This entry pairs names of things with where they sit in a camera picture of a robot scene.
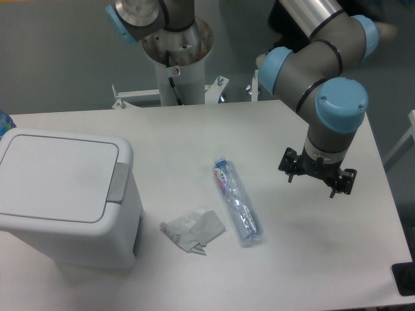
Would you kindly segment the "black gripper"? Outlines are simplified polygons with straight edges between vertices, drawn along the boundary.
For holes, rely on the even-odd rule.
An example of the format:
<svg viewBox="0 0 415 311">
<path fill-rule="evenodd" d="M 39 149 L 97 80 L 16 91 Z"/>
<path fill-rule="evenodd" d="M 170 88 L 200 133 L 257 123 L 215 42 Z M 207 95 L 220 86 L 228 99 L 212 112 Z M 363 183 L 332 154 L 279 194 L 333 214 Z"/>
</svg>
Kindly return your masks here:
<svg viewBox="0 0 415 311">
<path fill-rule="evenodd" d="M 294 176 L 308 175 L 313 178 L 322 180 L 331 188 L 330 198 L 335 194 L 350 195 L 357 171 L 352 168 L 340 169 L 341 161 L 336 163 L 326 163 L 323 159 L 314 160 L 306 150 L 301 155 L 291 147 L 287 147 L 278 166 L 278 170 L 288 176 L 288 182 L 291 183 Z"/>
</svg>

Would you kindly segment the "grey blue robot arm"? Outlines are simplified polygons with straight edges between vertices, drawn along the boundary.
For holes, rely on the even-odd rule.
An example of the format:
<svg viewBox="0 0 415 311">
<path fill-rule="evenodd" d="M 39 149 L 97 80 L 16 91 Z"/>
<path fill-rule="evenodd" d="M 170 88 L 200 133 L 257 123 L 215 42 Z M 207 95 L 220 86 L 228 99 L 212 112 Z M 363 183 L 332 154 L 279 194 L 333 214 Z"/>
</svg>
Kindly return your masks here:
<svg viewBox="0 0 415 311">
<path fill-rule="evenodd" d="M 362 124 L 368 94 L 342 76 L 374 52 L 379 31 L 369 18 L 349 16 L 336 1 L 283 1 L 309 40 L 294 52 L 277 47 L 258 65 L 258 80 L 309 126 L 302 153 L 286 149 L 279 169 L 288 177 L 322 180 L 333 194 L 350 194 L 356 170 L 341 169 Z M 153 61 L 161 104 L 205 104 L 204 60 L 213 35 L 193 1 L 115 1 L 106 13 L 123 41 L 141 42 Z"/>
</svg>

